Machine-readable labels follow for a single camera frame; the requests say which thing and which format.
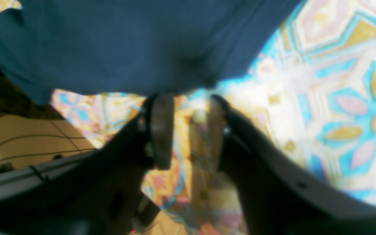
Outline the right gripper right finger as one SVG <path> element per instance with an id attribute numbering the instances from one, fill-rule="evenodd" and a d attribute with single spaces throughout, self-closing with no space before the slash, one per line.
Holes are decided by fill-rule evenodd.
<path id="1" fill-rule="evenodd" d="M 376 235 L 376 206 L 289 160 L 219 95 L 210 98 L 211 157 L 234 183 L 251 235 Z"/>

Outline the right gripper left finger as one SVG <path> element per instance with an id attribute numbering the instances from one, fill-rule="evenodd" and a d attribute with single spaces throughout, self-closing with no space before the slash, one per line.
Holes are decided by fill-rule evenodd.
<path id="1" fill-rule="evenodd" d="M 30 190 L 0 200 L 0 232 L 9 235 L 125 235 L 141 184 L 172 161 L 174 98 L 147 98 L 103 148 Z"/>

